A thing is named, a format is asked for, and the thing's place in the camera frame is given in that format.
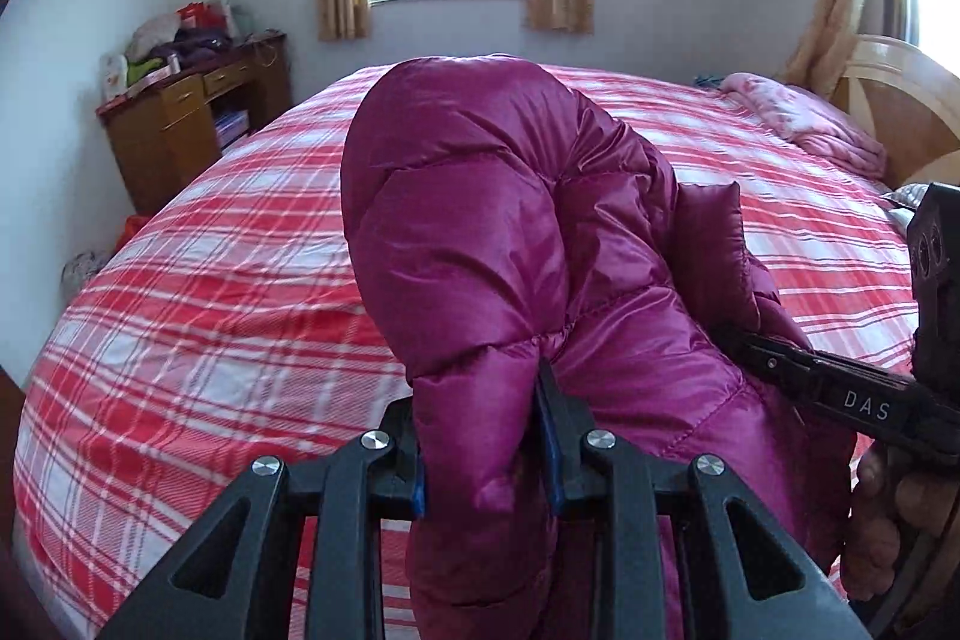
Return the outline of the right hand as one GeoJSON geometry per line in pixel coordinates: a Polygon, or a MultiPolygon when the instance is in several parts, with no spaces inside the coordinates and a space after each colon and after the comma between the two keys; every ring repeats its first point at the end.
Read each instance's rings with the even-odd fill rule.
{"type": "Polygon", "coordinates": [[[939,537],[942,548],[908,609],[921,614],[946,592],[958,569],[958,516],[949,523],[958,482],[935,474],[905,473],[890,481],[887,452],[874,443],[857,465],[851,515],[841,554],[841,583],[851,599],[869,601],[895,580],[905,530],[939,537]]]}

